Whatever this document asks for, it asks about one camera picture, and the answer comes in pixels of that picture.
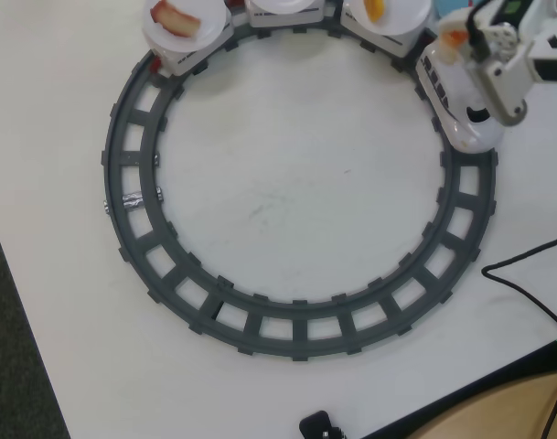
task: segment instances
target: table surface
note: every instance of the table surface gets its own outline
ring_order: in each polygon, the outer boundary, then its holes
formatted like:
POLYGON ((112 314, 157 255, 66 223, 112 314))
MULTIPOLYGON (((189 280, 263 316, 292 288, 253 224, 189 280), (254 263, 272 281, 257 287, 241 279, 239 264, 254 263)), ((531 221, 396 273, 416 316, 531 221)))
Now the table surface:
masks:
MULTIPOLYGON (((408 335, 298 364, 238 354, 154 304, 117 251, 100 166, 112 104, 146 52, 141 10, 0 0, 0 240, 73 439, 294 439, 320 409, 361 437, 557 338, 480 274, 557 238, 557 85, 536 86, 528 120, 508 129, 480 258, 408 335)), ((321 33, 219 54, 161 139, 158 184, 179 239, 212 272, 284 300, 385 274, 418 243, 443 178, 412 89, 381 54, 321 33)), ((557 312, 557 249, 504 274, 557 312)))

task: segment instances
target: apple slice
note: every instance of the apple slice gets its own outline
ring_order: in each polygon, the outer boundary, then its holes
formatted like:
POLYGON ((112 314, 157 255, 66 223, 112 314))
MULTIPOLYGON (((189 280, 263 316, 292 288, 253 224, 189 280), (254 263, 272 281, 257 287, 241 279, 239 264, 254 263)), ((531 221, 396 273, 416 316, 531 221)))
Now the apple slice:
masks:
POLYGON ((180 12, 166 0, 160 0, 150 10, 150 15, 155 23, 160 23, 164 29, 177 37, 192 38, 201 27, 201 20, 180 12))

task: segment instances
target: black cable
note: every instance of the black cable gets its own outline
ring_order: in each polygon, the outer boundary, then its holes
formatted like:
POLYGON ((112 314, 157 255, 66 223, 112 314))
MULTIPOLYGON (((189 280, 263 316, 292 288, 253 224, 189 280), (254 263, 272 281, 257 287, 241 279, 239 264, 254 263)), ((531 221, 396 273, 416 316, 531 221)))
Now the black cable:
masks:
POLYGON ((466 21, 466 29, 469 33, 469 46, 473 49, 472 57, 477 63, 481 63, 491 55, 489 44, 486 41, 486 36, 482 31, 477 28, 476 14, 479 10, 486 6, 491 0, 482 0, 479 2, 469 13, 466 21))
MULTIPOLYGON (((489 274, 489 272, 491 272, 493 270, 497 270, 498 268, 506 267, 506 266, 511 265, 513 263, 516 263, 516 262, 522 261, 524 259, 530 258, 531 256, 533 256, 537 253, 544 252, 545 250, 549 250, 549 249, 551 249, 553 247, 556 247, 556 246, 557 246, 557 240, 547 242, 546 244, 543 244, 540 247, 536 247, 535 249, 532 249, 528 252, 525 252, 525 253, 521 254, 520 256, 516 256, 516 257, 508 259, 504 262, 494 263, 493 265, 488 265, 487 267, 484 267, 481 270, 481 273, 485 277, 487 277, 487 279, 498 282, 499 284, 504 284, 504 285, 508 286, 509 288, 512 288, 512 289, 518 291, 519 293, 522 293, 524 296, 526 296, 528 299, 530 299, 533 304, 535 304, 538 308, 540 308, 542 311, 544 311, 552 320, 554 320, 557 323, 557 315, 554 314, 545 304, 543 304, 540 300, 538 300, 536 297, 534 297, 528 291, 524 290, 520 286, 517 286, 516 284, 514 284, 510 281, 507 281, 506 279, 502 279, 501 277, 497 277, 493 274, 489 274)), ((554 420, 556 419, 556 415, 557 415, 557 400, 556 400, 556 403, 554 404, 554 407, 552 407, 551 415, 549 416, 549 419, 548 419, 546 425, 544 426, 544 430, 542 431, 541 439, 547 439, 549 437, 549 433, 551 432, 551 428, 552 428, 552 425, 554 424, 554 420)))

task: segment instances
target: circular train track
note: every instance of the circular train track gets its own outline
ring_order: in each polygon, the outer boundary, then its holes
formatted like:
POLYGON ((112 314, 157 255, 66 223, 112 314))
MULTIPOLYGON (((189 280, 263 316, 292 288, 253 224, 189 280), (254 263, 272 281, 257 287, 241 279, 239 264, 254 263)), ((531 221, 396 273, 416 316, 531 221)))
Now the circular train track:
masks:
MULTIPOLYGON (((379 50, 368 41, 350 33, 338 21, 336 12, 334 17, 326 17, 321 23, 292 29, 295 33, 305 33, 307 29, 322 29, 330 37, 351 37, 366 50, 379 50)), ((240 43, 247 44, 244 41, 246 38, 270 37, 274 30, 276 29, 252 28, 249 25, 236 27, 235 35, 220 50, 234 50, 240 43)), ((399 74, 408 74, 415 81, 415 90, 421 99, 426 97, 414 72, 414 66, 430 38, 426 33, 423 34, 421 41, 404 59, 397 59, 388 54, 391 57, 391 65, 399 74)), ((423 240, 418 248, 402 258, 392 274, 384 279, 376 279, 358 293, 336 295, 320 303, 307 303, 305 300, 296 300, 288 304, 274 302, 260 294, 240 292, 234 288, 230 280, 221 276, 215 277, 204 270, 198 257, 183 248, 177 239, 175 226, 165 218, 161 209, 162 192, 155 183, 155 172, 159 165, 158 136, 166 129, 167 109, 183 95, 185 79, 189 75, 199 74, 207 68, 208 63, 204 60, 181 77, 166 78, 151 71, 153 60, 154 55, 148 53, 136 65, 120 99, 112 109, 112 122, 106 148, 102 153, 105 208, 112 218, 113 227, 121 243, 120 253, 123 259, 137 271, 148 287, 150 296, 186 320, 190 329, 233 345, 244 354, 263 353, 304 361, 311 357, 342 352, 355 354, 384 338, 401 336, 412 328, 414 322, 435 306, 443 304, 452 295, 451 290, 456 282, 479 255, 480 242, 489 218, 495 212, 494 191, 498 164, 495 151, 479 155, 457 152, 449 144, 438 119, 433 118, 432 129, 438 133, 439 142, 443 147, 441 166, 445 169, 445 182, 439 188, 436 200, 438 210, 434 220, 423 227, 423 240), (137 110, 135 105, 148 83, 157 87, 159 93, 150 112, 144 112, 137 110), (123 149, 126 130, 130 124, 144 127, 140 151, 123 149), (123 193, 122 170, 126 166, 139 168, 141 194, 123 193), (478 170, 477 195, 459 191, 461 170, 465 166, 473 166, 478 170), (147 213, 152 230, 144 236, 134 236, 128 217, 131 207, 145 209, 147 213), (463 239, 447 231, 456 208, 470 210, 473 214, 471 225, 463 239), (425 265, 440 245, 453 251, 455 258, 437 278, 425 265), (164 248, 175 263, 174 268, 162 277, 146 258, 151 250, 159 246, 164 248), (176 293, 177 287, 187 279, 195 282, 208 294, 199 309, 176 293), (401 309, 392 294, 411 280, 420 284, 425 293, 414 303, 401 309), (216 320, 224 304, 236 306, 247 313, 243 330, 229 327, 216 320), (372 327, 357 330, 352 313, 373 304, 381 306, 387 319, 372 327), (263 337, 260 329, 265 317, 292 322, 292 339, 263 337), (309 322, 326 317, 337 318, 340 336, 310 339, 309 322)))

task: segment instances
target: white plate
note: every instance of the white plate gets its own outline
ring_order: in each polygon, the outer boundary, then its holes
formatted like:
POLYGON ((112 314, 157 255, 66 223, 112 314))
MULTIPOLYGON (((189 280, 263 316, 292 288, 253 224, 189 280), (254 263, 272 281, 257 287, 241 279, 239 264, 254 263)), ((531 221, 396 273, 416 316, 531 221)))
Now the white plate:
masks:
POLYGON ((264 11, 273 14, 296 14, 309 6, 315 0, 252 0, 258 7, 264 11))
POLYGON ((193 38, 177 37, 162 25, 155 23, 150 15, 158 0, 146 0, 144 29, 150 38, 164 49, 175 52, 194 52, 213 43, 225 26, 227 8, 223 0, 168 0, 179 11, 199 18, 201 27, 193 38))
POLYGON ((382 18, 372 23, 363 0, 349 0, 351 13, 367 30, 379 35, 402 35, 420 27, 433 7, 433 0, 384 0, 382 18))

